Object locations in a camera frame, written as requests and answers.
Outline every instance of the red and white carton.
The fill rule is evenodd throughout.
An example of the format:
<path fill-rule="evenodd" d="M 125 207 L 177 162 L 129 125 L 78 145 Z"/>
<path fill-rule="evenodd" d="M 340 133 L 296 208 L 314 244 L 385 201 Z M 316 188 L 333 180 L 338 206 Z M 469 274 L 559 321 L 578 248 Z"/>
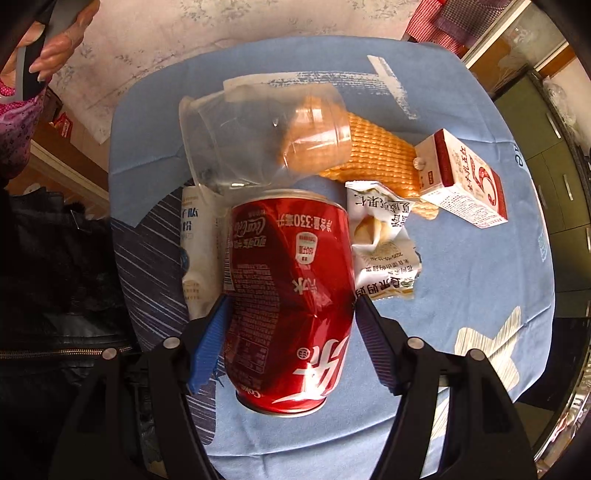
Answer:
<path fill-rule="evenodd" d="M 415 147 L 421 198 L 479 228 L 507 222 L 501 179 L 445 129 Z"/>

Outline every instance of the coca-cola can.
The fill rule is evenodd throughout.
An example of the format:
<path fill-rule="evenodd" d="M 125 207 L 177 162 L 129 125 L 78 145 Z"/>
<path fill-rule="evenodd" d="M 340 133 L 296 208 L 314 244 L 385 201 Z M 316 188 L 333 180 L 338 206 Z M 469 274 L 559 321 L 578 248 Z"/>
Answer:
<path fill-rule="evenodd" d="M 304 190 L 273 190 L 232 210 L 224 346 L 238 400 L 260 413 L 318 410 L 342 372 L 355 286 L 347 212 Z"/>

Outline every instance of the cabinet handle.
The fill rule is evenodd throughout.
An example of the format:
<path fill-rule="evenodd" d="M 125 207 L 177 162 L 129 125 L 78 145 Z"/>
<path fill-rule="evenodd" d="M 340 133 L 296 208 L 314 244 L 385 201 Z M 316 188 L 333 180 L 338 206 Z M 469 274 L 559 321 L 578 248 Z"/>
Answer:
<path fill-rule="evenodd" d="M 568 180 L 568 178 L 566 178 L 566 174 L 562 175 L 562 178 L 564 179 L 564 186 L 566 186 L 566 191 L 569 193 L 569 198 L 570 198 L 570 201 L 572 202 L 574 200 L 574 198 L 573 198 L 573 193 L 570 191 L 569 180 Z"/>
<path fill-rule="evenodd" d="M 538 194 L 540 195 L 540 201 L 542 202 L 542 206 L 548 210 L 548 204 L 546 203 L 546 199 L 544 198 L 544 194 L 542 193 L 542 185 L 538 185 Z"/>
<path fill-rule="evenodd" d="M 546 112 L 546 116 L 548 117 L 548 122 L 550 122 L 550 125 L 552 125 L 552 128 L 554 129 L 554 133 L 556 134 L 556 136 L 558 138 L 562 138 L 562 135 L 560 135 L 560 131 L 558 130 L 558 128 L 556 127 L 556 124 L 554 123 L 554 119 L 552 118 L 552 115 L 550 115 L 549 112 Z"/>

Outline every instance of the checkered cloth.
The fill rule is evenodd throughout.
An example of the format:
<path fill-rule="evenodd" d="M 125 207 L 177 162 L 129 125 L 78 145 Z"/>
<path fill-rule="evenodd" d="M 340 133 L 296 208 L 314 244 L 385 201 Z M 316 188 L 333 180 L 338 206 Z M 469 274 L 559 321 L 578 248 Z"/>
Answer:
<path fill-rule="evenodd" d="M 511 0 L 447 0 L 434 25 L 460 44 L 471 47 L 510 3 Z"/>
<path fill-rule="evenodd" d="M 406 33 L 418 42 L 436 43 L 459 56 L 462 44 L 435 26 L 445 3 L 446 0 L 423 0 L 410 19 Z"/>

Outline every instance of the table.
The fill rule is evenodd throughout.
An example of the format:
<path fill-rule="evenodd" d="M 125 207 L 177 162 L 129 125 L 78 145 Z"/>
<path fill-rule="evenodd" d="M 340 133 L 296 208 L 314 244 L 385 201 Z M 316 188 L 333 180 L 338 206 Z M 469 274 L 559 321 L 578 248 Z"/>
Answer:
<path fill-rule="evenodd" d="M 179 187 L 190 179 L 180 99 L 237 83 L 318 81 L 332 82 L 350 111 L 413 144 L 448 129 L 499 174 L 509 222 L 480 230 L 445 211 L 434 221 L 411 215 L 407 230 L 423 260 L 415 298 L 376 306 L 440 351 L 484 350 L 515 400 L 543 372 L 550 348 L 548 236 L 527 165 L 499 112 L 457 57 L 429 44 L 262 41 L 163 69 L 122 98 L 109 174 L 113 242 L 142 347 L 178 335 L 188 320 L 178 252 Z M 256 414 L 238 404 L 227 377 L 220 380 L 210 380 L 189 406 L 207 453 L 228 480 L 369 478 L 398 405 L 378 382 L 356 327 L 340 384 L 313 415 Z M 425 473 L 437 466 L 446 404 L 442 391 Z"/>

